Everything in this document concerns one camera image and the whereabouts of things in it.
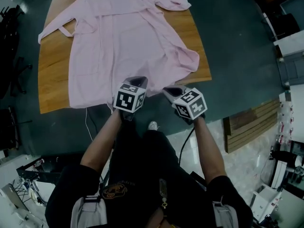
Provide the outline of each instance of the black cable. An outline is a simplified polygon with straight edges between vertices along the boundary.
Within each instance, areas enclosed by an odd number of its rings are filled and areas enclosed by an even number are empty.
[[[181,148],[181,150],[180,150],[179,165],[181,165],[180,162],[181,162],[181,154],[182,154],[182,151],[184,150],[185,145],[186,145],[186,142],[187,142],[188,139],[190,138],[190,136],[191,136],[191,134],[193,133],[193,131],[194,131],[194,128],[191,130],[190,134],[189,134],[188,137],[186,138],[186,141],[184,142],[184,144],[183,144],[183,146],[182,146],[182,148]]]
[[[88,113],[89,118],[91,119],[92,123],[94,124],[96,134],[98,134],[98,130],[97,130],[96,124],[95,124],[95,122],[93,121],[93,119],[92,119],[92,117],[91,117],[91,114],[90,114],[89,108],[87,109],[87,113]]]

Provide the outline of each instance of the wooden table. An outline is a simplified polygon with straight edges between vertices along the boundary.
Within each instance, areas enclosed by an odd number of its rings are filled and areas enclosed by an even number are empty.
[[[61,11],[75,0],[52,0],[45,26],[48,25]],[[168,23],[179,34],[187,48],[199,53],[199,68],[179,84],[211,80],[209,65],[199,33],[189,10],[165,11]],[[75,20],[65,25],[73,31]],[[38,66],[38,91],[40,113],[69,107],[68,99],[68,64],[73,38],[68,38],[59,30],[51,33],[41,41]]]

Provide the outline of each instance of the white cable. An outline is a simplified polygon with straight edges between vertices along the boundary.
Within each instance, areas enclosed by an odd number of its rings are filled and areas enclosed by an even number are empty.
[[[87,119],[87,108],[85,109],[85,124],[86,124],[86,119]],[[90,130],[89,130],[89,127],[87,126],[87,124],[86,124],[86,128],[87,128],[87,130],[88,130],[88,132],[89,132],[89,135],[90,135],[90,138],[91,138],[91,140],[93,141],[93,138],[92,138],[92,136],[91,136],[91,133],[90,133]]]

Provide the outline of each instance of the pink robe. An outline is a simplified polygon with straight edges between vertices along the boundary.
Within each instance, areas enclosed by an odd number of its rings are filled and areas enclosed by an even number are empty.
[[[197,70],[199,55],[186,48],[165,20],[166,10],[187,10],[187,0],[76,0],[39,34],[56,29],[74,37],[69,61],[70,106],[113,102],[120,82],[146,76],[147,95]],[[70,34],[62,26],[76,19]]]

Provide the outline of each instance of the person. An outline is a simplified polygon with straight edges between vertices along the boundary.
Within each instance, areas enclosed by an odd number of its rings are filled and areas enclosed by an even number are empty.
[[[207,190],[178,164],[178,158],[156,122],[143,137],[135,123],[116,109],[89,145],[79,165],[65,167],[46,208],[50,228],[70,227],[73,206],[94,195],[110,157],[108,186],[99,191],[106,209],[106,225],[98,227],[216,226],[213,201],[233,207],[240,228],[250,228],[250,207],[227,177],[224,161],[203,117],[194,120],[199,160]]]

